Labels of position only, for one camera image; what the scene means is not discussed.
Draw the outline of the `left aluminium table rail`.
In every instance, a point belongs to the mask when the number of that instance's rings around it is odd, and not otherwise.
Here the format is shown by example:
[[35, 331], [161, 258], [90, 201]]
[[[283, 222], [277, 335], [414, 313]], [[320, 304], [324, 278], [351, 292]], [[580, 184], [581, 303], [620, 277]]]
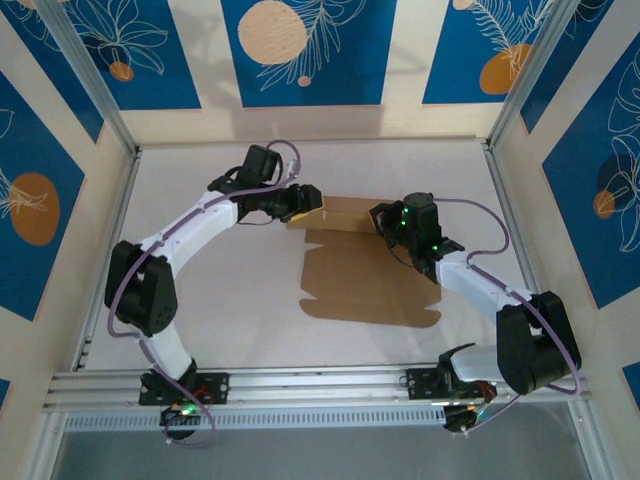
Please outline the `left aluminium table rail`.
[[139, 170], [142, 149], [137, 148], [132, 157], [130, 166], [126, 170], [124, 183], [115, 197], [111, 219], [107, 224], [107, 236], [99, 250], [101, 260], [97, 277], [87, 300], [87, 305], [82, 311], [80, 319], [81, 328], [74, 346], [73, 354], [69, 360], [69, 370], [75, 372], [84, 369], [86, 362], [85, 348], [90, 347], [96, 325], [99, 320], [100, 310], [103, 305], [104, 290], [107, 282], [111, 251], [120, 238], [126, 212], [130, 202], [135, 179]]

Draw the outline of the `aluminium frame post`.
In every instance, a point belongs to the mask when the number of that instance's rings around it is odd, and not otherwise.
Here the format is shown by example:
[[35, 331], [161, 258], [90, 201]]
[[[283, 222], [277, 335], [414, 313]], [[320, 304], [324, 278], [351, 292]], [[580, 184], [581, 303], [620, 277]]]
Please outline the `aluminium frame post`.
[[92, 103], [109, 125], [123, 149], [132, 158], [136, 158], [138, 145], [64, 8], [56, 0], [33, 1], [38, 14]]
[[595, 33], [613, 0], [556, 0], [541, 27], [487, 145], [494, 149], [509, 125], [519, 119], [533, 132], [562, 83]]

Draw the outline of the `left black controller board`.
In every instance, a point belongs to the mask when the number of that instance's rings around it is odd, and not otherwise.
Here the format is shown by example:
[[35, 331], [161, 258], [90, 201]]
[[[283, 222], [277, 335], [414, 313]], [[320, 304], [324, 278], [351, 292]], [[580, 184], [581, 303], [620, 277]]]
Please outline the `left black controller board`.
[[182, 441], [195, 433], [194, 427], [200, 424], [195, 407], [189, 405], [169, 406], [160, 413], [159, 425], [166, 439]]

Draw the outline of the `brown cardboard box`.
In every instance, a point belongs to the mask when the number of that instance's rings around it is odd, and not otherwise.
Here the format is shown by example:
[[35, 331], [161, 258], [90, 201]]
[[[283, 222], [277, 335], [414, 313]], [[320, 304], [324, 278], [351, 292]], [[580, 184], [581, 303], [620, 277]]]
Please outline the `brown cardboard box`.
[[389, 250], [369, 210], [381, 201], [326, 196], [323, 207], [290, 222], [305, 232], [301, 309], [317, 319], [429, 328], [441, 318], [441, 288]]

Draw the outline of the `left aluminium frame post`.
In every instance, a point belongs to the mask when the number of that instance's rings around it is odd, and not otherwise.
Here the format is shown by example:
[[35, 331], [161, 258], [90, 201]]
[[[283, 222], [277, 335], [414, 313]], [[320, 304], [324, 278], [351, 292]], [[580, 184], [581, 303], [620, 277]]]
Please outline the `left aluminium frame post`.
[[123, 149], [132, 158], [136, 158], [138, 145], [64, 8], [56, 0], [33, 1], [38, 14], [92, 103], [109, 125]]

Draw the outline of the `aluminium table rail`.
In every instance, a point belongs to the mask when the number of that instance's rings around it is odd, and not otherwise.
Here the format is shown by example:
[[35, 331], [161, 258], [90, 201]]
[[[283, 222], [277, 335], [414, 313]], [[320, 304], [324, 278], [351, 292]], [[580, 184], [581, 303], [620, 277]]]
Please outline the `aluminium table rail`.
[[561, 352], [534, 313], [517, 298], [509, 295], [509, 293], [518, 294], [529, 302], [532, 308], [544, 307], [545, 296], [541, 294], [539, 282], [535, 278], [527, 255], [506, 180], [493, 154], [488, 149], [485, 149], [484, 153], [500, 204], [504, 230], [507, 232], [509, 244], [507, 250], [514, 251], [522, 277], [522, 281], [518, 280], [514, 284], [517, 291], [512, 291], [509, 279], [503, 281], [490, 274], [490, 277], [499, 283], [497, 289], [500, 300], [496, 306], [497, 312], [494, 314], [499, 364], [506, 365], [507, 361], [513, 360], [538, 370], [542, 369], [543, 365], [564, 364]]
[[139, 170], [142, 149], [137, 148], [132, 157], [130, 166], [126, 170], [124, 183], [115, 197], [111, 219], [107, 224], [107, 236], [99, 250], [101, 260], [97, 277], [87, 300], [87, 305], [82, 311], [80, 319], [81, 328], [74, 346], [73, 354], [69, 360], [69, 370], [75, 372], [84, 369], [86, 362], [85, 348], [90, 347], [96, 325], [99, 320], [100, 310], [103, 305], [104, 290], [107, 282], [111, 251], [120, 238], [126, 212], [130, 202], [135, 179]]

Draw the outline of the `right aluminium frame post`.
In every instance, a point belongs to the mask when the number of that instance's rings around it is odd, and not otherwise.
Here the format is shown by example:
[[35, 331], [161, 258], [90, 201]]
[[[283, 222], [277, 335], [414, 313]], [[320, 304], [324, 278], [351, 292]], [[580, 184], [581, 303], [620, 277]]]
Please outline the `right aluminium frame post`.
[[613, 0], [556, 0], [541, 27], [487, 145], [494, 149], [509, 125], [519, 119], [533, 132], [562, 83], [595, 33]]

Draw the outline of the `wide aluminium mounting rail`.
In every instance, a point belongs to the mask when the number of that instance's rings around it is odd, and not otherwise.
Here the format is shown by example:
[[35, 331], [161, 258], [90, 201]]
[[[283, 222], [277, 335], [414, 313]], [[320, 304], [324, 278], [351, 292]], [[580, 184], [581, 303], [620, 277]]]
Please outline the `wide aluminium mounting rail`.
[[[406, 405], [407, 365], [227, 369], [213, 391], [225, 407], [351, 407]], [[45, 412], [124, 410], [138, 406], [142, 370], [59, 372], [49, 384]]]

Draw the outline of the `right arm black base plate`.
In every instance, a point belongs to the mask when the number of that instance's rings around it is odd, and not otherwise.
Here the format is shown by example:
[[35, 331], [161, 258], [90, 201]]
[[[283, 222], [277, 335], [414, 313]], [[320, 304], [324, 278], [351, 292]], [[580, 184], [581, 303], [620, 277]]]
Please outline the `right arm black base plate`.
[[405, 377], [411, 400], [482, 399], [490, 402], [497, 397], [497, 390], [491, 383], [462, 381], [444, 367], [407, 369]]

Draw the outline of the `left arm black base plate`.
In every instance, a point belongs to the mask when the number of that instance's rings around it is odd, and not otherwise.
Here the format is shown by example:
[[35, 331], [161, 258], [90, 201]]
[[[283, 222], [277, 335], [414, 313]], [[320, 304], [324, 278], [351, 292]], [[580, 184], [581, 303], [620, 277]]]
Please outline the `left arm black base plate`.
[[[223, 405], [229, 393], [228, 373], [187, 372], [178, 383], [204, 405]], [[157, 372], [141, 376], [138, 403], [142, 406], [169, 406], [190, 402], [179, 389]]]

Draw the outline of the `right black controller board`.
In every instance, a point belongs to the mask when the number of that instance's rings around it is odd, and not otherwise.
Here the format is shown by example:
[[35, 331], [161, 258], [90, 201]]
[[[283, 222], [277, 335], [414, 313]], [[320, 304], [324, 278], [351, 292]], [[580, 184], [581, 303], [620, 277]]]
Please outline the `right black controller board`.
[[485, 412], [488, 403], [450, 405], [444, 407], [444, 429], [452, 434], [464, 434], [481, 425], [481, 415]]

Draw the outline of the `right aluminium table rail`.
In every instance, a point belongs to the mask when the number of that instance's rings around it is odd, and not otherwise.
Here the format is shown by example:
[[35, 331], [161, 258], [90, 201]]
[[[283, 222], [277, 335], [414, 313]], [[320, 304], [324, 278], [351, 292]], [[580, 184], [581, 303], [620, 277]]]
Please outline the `right aluminium table rail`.
[[517, 298], [509, 295], [509, 293], [518, 294], [529, 302], [532, 308], [544, 307], [545, 296], [541, 294], [539, 282], [535, 278], [527, 255], [506, 180], [493, 154], [488, 149], [485, 149], [484, 153], [500, 204], [504, 230], [507, 232], [509, 244], [507, 250], [514, 251], [522, 277], [522, 281], [518, 280], [514, 284], [517, 291], [512, 291], [509, 279], [503, 281], [490, 274], [490, 277], [499, 283], [497, 289], [500, 300], [496, 306], [497, 312], [494, 314], [499, 364], [506, 365], [507, 361], [513, 360], [538, 370], [542, 369], [543, 365], [564, 364], [561, 352], [534, 313]]

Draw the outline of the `black controller board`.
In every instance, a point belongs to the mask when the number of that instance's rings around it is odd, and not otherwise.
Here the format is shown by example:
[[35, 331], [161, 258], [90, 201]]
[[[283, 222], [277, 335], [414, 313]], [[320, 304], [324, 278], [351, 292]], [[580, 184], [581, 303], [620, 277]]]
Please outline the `black controller board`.
[[160, 413], [159, 425], [166, 439], [182, 441], [195, 433], [194, 427], [200, 424], [195, 407], [189, 405], [169, 406]]
[[488, 403], [450, 405], [444, 407], [444, 429], [452, 434], [464, 434], [481, 425], [481, 415], [485, 412]]

